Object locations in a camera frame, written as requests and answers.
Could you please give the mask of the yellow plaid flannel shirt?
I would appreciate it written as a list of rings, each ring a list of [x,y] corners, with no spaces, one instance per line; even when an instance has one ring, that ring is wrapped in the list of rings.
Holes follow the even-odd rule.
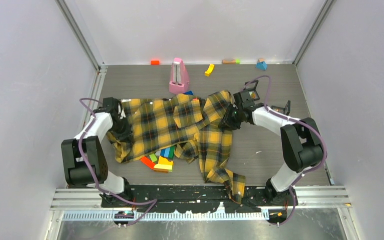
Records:
[[[246,177],[226,168],[232,148],[232,131],[219,128],[233,97],[227,90],[206,98],[178,94],[168,98],[134,98],[122,102],[132,129],[132,142],[122,142],[108,132],[119,163],[140,160],[174,146],[174,155],[191,163],[199,161],[206,183],[225,186],[228,197],[242,202]]]

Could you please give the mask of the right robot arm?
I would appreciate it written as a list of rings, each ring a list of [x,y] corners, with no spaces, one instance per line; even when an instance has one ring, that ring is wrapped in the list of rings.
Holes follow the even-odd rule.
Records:
[[[264,197],[271,205],[278,205],[289,195],[293,186],[306,172],[319,166],[326,158],[326,150],[315,121],[308,117],[289,116],[289,107],[273,108],[255,103],[255,90],[243,90],[233,95],[219,125],[226,130],[239,129],[242,122],[263,127],[281,138],[284,164],[271,177],[264,189]]]

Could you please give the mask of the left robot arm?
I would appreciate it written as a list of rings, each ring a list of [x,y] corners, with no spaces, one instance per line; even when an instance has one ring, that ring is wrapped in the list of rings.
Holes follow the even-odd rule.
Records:
[[[61,143],[66,182],[71,187],[90,187],[114,193],[121,207],[132,203],[133,194],[128,181],[108,170],[101,142],[110,133],[115,140],[132,143],[132,131],[121,101],[103,99],[102,106],[91,111],[89,122],[80,133]]]

